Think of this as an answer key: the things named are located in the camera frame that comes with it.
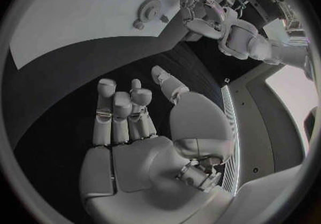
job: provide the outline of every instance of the screw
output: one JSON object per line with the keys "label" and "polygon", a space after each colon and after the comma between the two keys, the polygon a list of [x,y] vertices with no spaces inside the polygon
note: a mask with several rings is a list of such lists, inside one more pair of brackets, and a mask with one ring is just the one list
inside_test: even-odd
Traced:
{"label": "screw", "polygon": [[164,23],[168,23],[169,22],[169,18],[165,15],[162,14],[162,16],[160,17],[160,20]]}
{"label": "screw", "polygon": [[143,30],[144,29],[144,24],[141,20],[137,19],[134,21],[133,26],[138,29],[138,30]]}

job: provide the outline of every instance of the gear wheel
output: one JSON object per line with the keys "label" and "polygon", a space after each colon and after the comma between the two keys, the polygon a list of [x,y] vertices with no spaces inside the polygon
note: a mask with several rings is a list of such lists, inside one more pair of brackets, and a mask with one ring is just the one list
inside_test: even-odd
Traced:
{"label": "gear wheel", "polygon": [[149,22],[160,14],[161,7],[159,0],[145,0],[138,9],[138,17],[142,22]]}

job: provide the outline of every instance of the small screw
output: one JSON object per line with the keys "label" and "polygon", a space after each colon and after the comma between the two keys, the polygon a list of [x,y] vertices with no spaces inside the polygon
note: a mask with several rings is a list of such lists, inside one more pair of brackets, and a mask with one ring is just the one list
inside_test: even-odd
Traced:
{"label": "small screw", "polygon": [[162,16],[160,17],[160,20],[164,23],[168,23],[169,22],[169,18],[165,15],[162,14]]}
{"label": "small screw", "polygon": [[138,29],[138,30],[143,30],[144,29],[144,24],[141,20],[137,19],[134,21],[133,26]]}

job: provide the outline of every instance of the dark floor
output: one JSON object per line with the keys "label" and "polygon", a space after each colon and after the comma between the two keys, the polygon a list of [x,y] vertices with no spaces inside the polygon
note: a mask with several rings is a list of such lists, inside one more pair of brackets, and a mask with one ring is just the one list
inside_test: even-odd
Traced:
{"label": "dark floor", "polygon": [[[153,92],[149,112],[159,134],[170,137],[168,116],[172,104],[151,79],[150,70],[154,65],[161,66],[190,90],[204,94],[223,109],[220,92],[223,80],[216,81],[186,44],[103,75],[117,81],[117,91],[129,91],[131,80],[138,78],[144,88]],[[92,223],[80,203],[78,180],[83,158],[91,147],[96,85],[100,78],[51,107],[31,126],[15,150],[33,186],[56,210],[75,223]]]}

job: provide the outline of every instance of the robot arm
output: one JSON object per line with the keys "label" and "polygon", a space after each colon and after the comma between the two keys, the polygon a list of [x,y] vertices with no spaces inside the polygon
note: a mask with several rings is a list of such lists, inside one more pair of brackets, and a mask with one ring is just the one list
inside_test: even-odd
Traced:
{"label": "robot arm", "polygon": [[[195,17],[193,9],[197,4],[204,7],[207,20]],[[238,19],[236,11],[221,7],[214,0],[180,0],[180,6],[183,24],[194,33],[218,40],[222,53],[238,59],[250,57],[268,64],[296,66],[312,79],[306,47],[292,47],[267,40],[254,25]]]}

